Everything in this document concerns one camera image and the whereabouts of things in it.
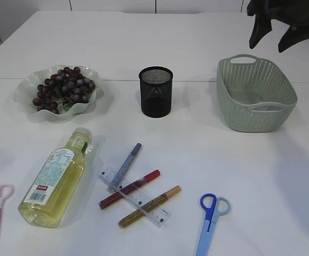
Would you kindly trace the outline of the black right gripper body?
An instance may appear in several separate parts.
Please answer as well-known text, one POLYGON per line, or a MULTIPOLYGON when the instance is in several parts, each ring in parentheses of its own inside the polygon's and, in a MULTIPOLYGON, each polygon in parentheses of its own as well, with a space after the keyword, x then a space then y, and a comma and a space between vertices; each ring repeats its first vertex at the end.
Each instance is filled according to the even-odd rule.
POLYGON ((247 15, 306 27, 309 26, 309 0, 252 0, 247 6, 247 15))

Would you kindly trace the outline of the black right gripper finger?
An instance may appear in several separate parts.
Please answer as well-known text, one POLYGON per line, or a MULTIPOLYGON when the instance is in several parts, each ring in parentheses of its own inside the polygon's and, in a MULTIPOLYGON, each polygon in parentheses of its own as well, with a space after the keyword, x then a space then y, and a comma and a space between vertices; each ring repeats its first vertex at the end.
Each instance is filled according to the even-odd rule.
POLYGON ((249 47, 255 48, 259 41, 272 31, 270 19, 264 16, 255 15, 254 27, 249 39, 249 47))
POLYGON ((290 26, 286 33, 280 39, 278 50, 280 53, 302 41, 309 39, 309 27, 290 26))

